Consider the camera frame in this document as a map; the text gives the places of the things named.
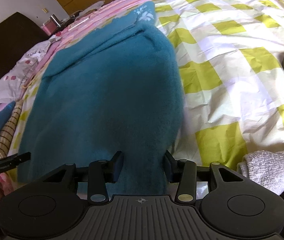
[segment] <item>striped beige cloth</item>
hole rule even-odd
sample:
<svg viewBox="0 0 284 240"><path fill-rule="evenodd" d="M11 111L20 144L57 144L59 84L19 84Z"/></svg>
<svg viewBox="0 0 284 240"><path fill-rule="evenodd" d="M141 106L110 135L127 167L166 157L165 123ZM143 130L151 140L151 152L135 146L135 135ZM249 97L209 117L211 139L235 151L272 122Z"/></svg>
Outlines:
<svg viewBox="0 0 284 240"><path fill-rule="evenodd" d="M23 100L16 102L12 115L0 131L0 159L8 155L15 128L22 111Z"/></svg>

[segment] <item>mattress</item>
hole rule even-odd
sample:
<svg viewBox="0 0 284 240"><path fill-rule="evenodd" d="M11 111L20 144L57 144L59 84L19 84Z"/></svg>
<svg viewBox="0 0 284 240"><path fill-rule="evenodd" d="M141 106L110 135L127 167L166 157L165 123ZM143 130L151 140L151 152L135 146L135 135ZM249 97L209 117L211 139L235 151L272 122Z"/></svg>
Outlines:
<svg viewBox="0 0 284 240"><path fill-rule="evenodd" d="M56 51L144 1L117 0L102 7L63 31ZM152 1L156 26L175 47L185 93L173 156L236 169L249 152L284 150L284 0ZM9 155L19 150L49 63L24 94Z"/></svg>

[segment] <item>dark brown headboard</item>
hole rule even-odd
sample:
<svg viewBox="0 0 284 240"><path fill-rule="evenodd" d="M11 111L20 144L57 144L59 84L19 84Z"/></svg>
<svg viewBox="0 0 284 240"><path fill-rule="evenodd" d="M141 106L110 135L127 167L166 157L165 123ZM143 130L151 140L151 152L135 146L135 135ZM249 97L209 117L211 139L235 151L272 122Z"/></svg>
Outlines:
<svg viewBox="0 0 284 240"><path fill-rule="evenodd" d="M0 78L35 44L49 37L33 21L15 13L0 23Z"/></svg>

